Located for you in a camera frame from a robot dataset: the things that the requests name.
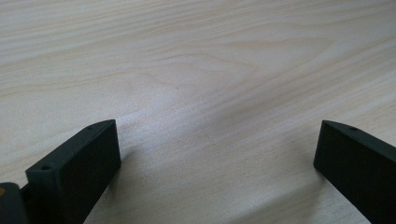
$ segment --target black object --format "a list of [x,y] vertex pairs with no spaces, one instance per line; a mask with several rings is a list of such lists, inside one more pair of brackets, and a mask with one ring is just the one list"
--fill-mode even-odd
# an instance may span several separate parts
[[119,168],[116,121],[88,126],[27,169],[21,190],[0,184],[0,223],[81,224]]
[[323,120],[314,166],[372,223],[396,223],[396,147]]

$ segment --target black plastic piece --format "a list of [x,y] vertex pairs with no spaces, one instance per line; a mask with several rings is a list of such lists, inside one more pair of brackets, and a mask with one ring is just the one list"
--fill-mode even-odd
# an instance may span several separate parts
[[396,222],[396,147],[324,120],[314,166],[370,222]]
[[14,183],[0,184],[0,224],[27,224],[20,187]]
[[29,222],[83,223],[119,168],[116,121],[83,129],[26,170],[21,196]]

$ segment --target wooden table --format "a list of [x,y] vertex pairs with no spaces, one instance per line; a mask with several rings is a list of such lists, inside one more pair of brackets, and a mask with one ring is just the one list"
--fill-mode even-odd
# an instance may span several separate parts
[[122,167],[86,223],[368,223],[323,119],[396,145],[394,1],[2,1],[0,182],[83,127]]

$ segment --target screw hole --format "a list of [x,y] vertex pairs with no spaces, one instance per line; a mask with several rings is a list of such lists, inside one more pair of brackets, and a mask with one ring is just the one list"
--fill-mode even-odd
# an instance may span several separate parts
[[41,167],[41,170],[50,170],[50,169],[52,169],[52,165],[51,164],[46,164],[46,165],[43,165]]

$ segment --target light wood surface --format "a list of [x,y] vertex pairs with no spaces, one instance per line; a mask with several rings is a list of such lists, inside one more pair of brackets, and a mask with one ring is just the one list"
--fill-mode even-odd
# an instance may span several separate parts
[[394,1],[1,1],[0,182],[116,119],[86,223],[368,223],[318,131],[396,145],[395,84]]

